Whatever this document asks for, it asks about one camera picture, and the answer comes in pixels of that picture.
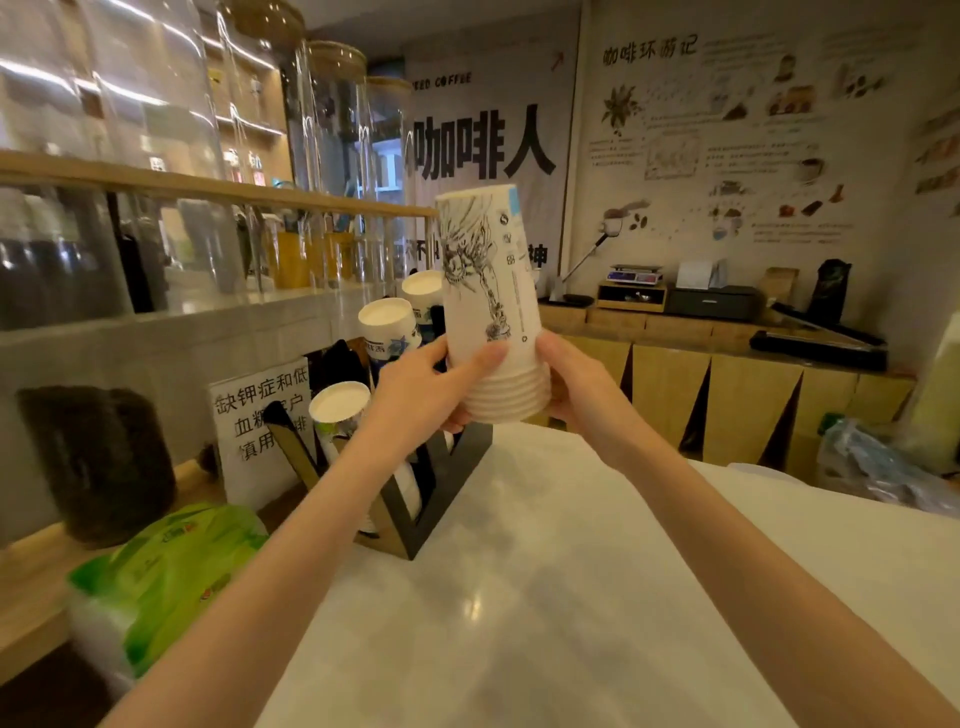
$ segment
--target green plastic bag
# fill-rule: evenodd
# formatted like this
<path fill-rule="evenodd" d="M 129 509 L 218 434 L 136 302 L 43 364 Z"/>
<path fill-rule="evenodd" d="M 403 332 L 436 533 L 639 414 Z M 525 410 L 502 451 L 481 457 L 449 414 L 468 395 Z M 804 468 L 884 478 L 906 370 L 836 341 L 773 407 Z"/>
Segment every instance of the green plastic bag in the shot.
<path fill-rule="evenodd" d="M 235 505 L 191 505 L 152 523 L 70 573 L 78 648 L 122 694 L 266 540 L 255 513 Z"/>

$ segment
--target handwritten sign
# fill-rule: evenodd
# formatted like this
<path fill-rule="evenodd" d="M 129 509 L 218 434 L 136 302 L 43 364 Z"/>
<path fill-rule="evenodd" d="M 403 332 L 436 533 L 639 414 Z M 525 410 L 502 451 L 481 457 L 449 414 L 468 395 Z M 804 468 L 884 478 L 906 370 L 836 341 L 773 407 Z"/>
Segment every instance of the handwritten sign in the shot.
<path fill-rule="evenodd" d="M 316 456 L 306 359 L 211 384 L 209 395 L 227 501 L 257 510 L 296 485 L 300 479 L 264 425 L 263 410 L 272 401 L 282 402 Z"/>

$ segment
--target counter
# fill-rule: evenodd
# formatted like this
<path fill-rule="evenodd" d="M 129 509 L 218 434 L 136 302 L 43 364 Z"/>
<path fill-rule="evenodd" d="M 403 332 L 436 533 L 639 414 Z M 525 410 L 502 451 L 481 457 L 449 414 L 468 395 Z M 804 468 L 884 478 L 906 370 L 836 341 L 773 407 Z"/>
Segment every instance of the counter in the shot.
<path fill-rule="evenodd" d="M 695 467 L 960 705 L 960 522 Z M 415 561 L 351 551 L 257 726 L 793 724 L 630 484 L 502 425 Z"/>

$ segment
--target stack of paper cups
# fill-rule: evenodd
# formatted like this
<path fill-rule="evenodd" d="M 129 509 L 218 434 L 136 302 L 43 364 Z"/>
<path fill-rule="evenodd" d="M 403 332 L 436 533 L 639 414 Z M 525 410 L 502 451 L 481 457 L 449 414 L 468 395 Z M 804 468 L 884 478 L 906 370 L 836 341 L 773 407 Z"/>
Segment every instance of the stack of paper cups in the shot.
<path fill-rule="evenodd" d="M 367 342 L 367 355 L 373 383 L 379 380 L 380 370 L 400 358 L 408 349 L 420 346 L 420 333 L 414 309 L 404 299 L 380 299 L 360 309 L 360 329 Z"/>
<path fill-rule="evenodd" d="M 353 433 L 360 426 L 364 410 L 370 403 L 370 397 L 370 389 L 365 384 L 359 381 L 343 381 L 331 384 L 310 401 L 310 419 L 317 430 L 317 439 L 320 440 L 327 463 L 332 465 L 340 454 L 336 441 L 340 440 L 342 445 L 353 437 Z M 415 519 L 420 514 L 420 487 L 410 464 L 401 463 L 394 473 L 394 479 L 400 488 L 410 518 Z M 369 516 L 364 519 L 360 530 L 376 533 L 376 526 Z"/>
<path fill-rule="evenodd" d="M 442 271 L 420 271 L 400 286 L 400 295 L 410 302 L 417 319 L 417 328 L 424 344 L 437 338 L 433 330 L 430 308 L 444 304 L 444 274 Z"/>
<path fill-rule="evenodd" d="M 550 370 L 535 351 L 540 310 L 516 187 L 502 184 L 437 197 L 444 256 L 444 316 L 451 363 L 488 341 L 508 341 L 500 367 L 465 401 L 473 419 L 507 423 L 550 401 Z"/>

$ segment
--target plastic wrap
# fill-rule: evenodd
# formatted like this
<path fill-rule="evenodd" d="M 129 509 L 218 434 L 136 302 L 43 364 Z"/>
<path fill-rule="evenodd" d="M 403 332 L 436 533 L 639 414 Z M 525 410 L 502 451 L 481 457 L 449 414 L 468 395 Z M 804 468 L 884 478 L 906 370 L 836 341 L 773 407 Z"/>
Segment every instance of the plastic wrap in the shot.
<path fill-rule="evenodd" d="M 824 434 L 817 455 L 817 486 L 960 518 L 960 493 L 855 419 L 842 419 Z"/>
<path fill-rule="evenodd" d="M 71 572 L 72 637 L 115 698 L 133 687 L 266 540 L 253 511 L 201 503 Z"/>

